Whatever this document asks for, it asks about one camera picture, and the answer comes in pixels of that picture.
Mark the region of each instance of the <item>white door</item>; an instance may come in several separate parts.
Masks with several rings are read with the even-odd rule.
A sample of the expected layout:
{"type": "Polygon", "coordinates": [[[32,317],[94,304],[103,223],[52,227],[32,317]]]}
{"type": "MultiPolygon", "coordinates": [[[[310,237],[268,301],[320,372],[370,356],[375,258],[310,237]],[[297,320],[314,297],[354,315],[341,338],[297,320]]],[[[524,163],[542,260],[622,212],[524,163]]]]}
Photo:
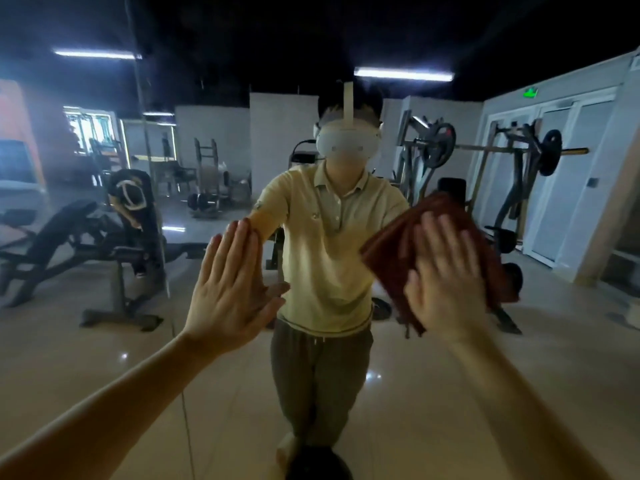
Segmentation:
{"type": "Polygon", "coordinates": [[[554,266],[569,229],[580,194],[587,182],[594,153],[600,144],[613,109],[614,95],[574,102],[571,108],[546,112],[541,136],[552,128],[563,131],[564,147],[587,147],[587,155],[567,155],[560,159],[550,177],[536,179],[538,201],[531,214],[525,236],[524,252],[539,261],[554,266]]]}
{"type": "MultiPolygon", "coordinates": [[[[524,123],[533,122],[534,109],[517,110],[508,114],[502,114],[499,118],[494,118],[488,122],[498,121],[500,127],[508,127],[516,123],[521,127],[524,123]]],[[[505,146],[506,137],[500,134],[494,141],[494,146],[505,146]]],[[[474,209],[474,217],[480,229],[486,226],[493,226],[495,218],[502,204],[504,204],[509,190],[513,185],[513,154],[511,153],[491,153],[489,161],[484,170],[484,176],[480,183],[477,204],[474,209]]],[[[517,221],[505,219],[502,225],[505,229],[516,230],[517,221]]]]}

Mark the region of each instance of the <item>yellow polo shirt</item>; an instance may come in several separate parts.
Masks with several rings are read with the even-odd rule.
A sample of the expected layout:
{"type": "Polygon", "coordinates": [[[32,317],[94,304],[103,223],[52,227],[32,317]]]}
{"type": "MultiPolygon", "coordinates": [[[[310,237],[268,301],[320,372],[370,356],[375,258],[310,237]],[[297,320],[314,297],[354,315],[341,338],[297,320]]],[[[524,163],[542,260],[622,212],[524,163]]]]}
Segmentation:
{"type": "Polygon", "coordinates": [[[272,180],[256,209],[284,226],[282,267],[291,290],[278,318],[318,337],[352,335],[368,327],[374,277],[358,250],[408,208],[400,190],[368,172],[338,197],[324,161],[293,167],[272,180]]]}

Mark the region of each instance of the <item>pants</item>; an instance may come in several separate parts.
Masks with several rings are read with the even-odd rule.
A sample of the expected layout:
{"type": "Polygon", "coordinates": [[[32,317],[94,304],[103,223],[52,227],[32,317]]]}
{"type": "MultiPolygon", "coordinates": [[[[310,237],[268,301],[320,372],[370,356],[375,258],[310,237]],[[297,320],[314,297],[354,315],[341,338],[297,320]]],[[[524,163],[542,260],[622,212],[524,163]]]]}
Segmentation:
{"type": "MultiPolygon", "coordinates": [[[[151,211],[146,217],[138,216],[136,220],[138,220],[142,226],[142,230],[134,229],[130,222],[122,216],[120,216],[120,220],[122,221],[127,246],[144,249],[149,255],[148,262],[154,266],[160,266],[161,258],[158,249],[160,236],[156,213],[151,211]]],[[[147,270],[147,262],[140,260],[139,262],[132,263],[131,267],[134,273],[143,273],[147,270]]]]}
{"type": "Polygon", "coordinates": [[[332,447],[362,389],[373,345],[370,329],[323,339],[276,320],[271,368],[280,407],[308,446],[332,447]]]}

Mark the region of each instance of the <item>gray pants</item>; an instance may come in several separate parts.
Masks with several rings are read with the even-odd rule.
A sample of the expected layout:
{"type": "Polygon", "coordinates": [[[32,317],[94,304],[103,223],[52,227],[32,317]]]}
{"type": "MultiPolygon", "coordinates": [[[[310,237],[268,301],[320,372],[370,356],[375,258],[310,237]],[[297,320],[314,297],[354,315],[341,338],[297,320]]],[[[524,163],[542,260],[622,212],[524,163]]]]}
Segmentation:
{"type": "Polygon", "coordinates": [[[280,407],[308,446],[332,447],[362,389],[373,345],[370,329],[322,339],[276,321],[271,368],[280,407]]]}

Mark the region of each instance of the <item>fluorescent tube light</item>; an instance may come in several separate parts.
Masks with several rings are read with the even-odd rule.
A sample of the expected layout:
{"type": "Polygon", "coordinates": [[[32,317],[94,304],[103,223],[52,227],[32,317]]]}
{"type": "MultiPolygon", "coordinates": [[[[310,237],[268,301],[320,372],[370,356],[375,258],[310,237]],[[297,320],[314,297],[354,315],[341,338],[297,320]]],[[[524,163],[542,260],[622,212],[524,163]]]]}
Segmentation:
{"type": "Polygon", "coordinates": [[[92,57],[95,59],[141,59],[141,55],[133,55],[132,52],[126,50],[75,50],[75,49],[55,49],[53,51],[57,55],[65,57],[92,57]]]}
{"type": "Polygon", "coordinates": [[[357,77],[379,77],[382,79],[434,80],[437,82],[451,82],[453,80],[453,74],[446,72],[380,69],[375,67],[357,67],[353,74],[357,77]]]}
{"type": "Polygon", "coordinates": [[[147,111],[143,112],[142,114],[144,114],[145,116],[175,116],[174,113],[167,111],[147,111]]]}

